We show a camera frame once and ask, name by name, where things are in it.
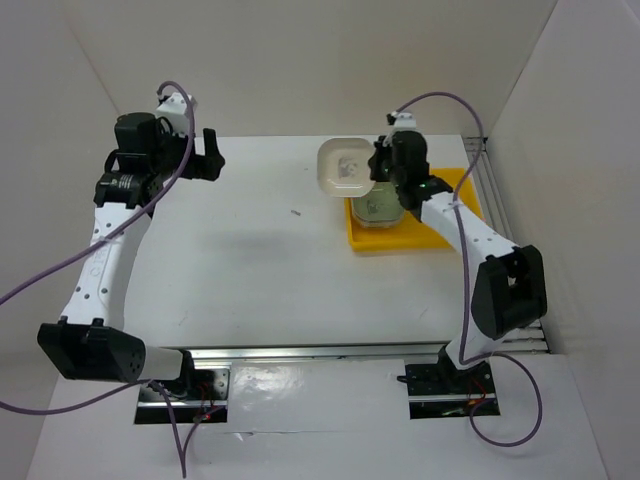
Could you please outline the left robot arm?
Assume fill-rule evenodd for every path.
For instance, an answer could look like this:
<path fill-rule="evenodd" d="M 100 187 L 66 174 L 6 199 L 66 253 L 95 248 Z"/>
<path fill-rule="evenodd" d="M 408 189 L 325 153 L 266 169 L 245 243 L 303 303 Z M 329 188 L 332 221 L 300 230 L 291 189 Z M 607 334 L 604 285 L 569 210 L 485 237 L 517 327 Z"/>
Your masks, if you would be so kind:
<path fill-rule="evenodd" d="M 204 153 L 196 153 L 192 126 L 186 111 L 164 107 L 117 119 L 117 147 L 95 186 L 91 252 L 59 320 L 42 324 L 37 335 L 64 378 L 156 380 L 176 399 L 196 390 L 190 353 L 149 346 L 124 330 L 134 262 L 161 191 L 173 177 L 215 181 L 225 164 L 212 129 L 204 132 Z"/>

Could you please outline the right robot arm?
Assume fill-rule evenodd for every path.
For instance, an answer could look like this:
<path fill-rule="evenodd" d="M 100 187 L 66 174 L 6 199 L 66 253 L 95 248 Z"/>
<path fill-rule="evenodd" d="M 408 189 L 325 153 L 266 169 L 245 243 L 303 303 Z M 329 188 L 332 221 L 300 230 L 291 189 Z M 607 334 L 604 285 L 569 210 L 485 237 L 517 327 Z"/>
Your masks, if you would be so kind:
<path fill-rule="evenodd" d="M 462 327 L 439 351 L 436 369 L 440 387 L 457 392 L 507 334 L 546 315 L 544 266 L 536 247 L 501 236 L 432 174 L 427 152 L 422 134 L 399 130 L 375 141 L 368 164 L 373 180 L 389 182 L 401 206 L 462 257 Z"/>

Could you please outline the purple panda plate back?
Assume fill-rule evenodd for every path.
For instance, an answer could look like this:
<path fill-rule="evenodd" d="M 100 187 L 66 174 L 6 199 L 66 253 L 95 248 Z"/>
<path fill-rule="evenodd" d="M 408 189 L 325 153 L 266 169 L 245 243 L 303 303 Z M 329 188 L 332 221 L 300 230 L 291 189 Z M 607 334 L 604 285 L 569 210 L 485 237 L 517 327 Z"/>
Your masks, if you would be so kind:
<path fill-rule="evenodd" d="M 361 219 L 357 219 L 355 224 L 362 229 L 368 230 L 380 230 L 380 229 L 389 229 L 397 226 L 400 223 L 400 220 L 396 219 L 393 221 L 364 221 Z"/>

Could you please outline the cream panda plate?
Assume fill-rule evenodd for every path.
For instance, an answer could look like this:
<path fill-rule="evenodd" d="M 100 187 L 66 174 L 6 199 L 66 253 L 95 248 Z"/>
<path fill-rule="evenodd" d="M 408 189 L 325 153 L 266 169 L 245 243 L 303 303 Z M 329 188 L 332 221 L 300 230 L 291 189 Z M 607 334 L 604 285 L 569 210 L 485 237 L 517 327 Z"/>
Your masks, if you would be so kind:
<path fill-rule="evenodd" d="M 317 152 L 317 182 L 334 198 L 360 198 L 368 194 L 374 181 L 368 161 L 374 146 L 363 138 L 332 138 Z"/>

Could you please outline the green panda plate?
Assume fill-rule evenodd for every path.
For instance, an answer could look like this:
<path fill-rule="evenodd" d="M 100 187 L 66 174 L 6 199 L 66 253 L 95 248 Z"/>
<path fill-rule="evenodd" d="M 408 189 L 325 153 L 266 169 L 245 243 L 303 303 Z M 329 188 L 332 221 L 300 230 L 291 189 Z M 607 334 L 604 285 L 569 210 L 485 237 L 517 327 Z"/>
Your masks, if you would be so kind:
<path fill-rule="evenodd" d="M 352 198 L 352 216 L 364 221 L 402 220 L 405 210 L 398 200 L 395 187 L 389 182 L 379 182 L 365 196 Z"/>

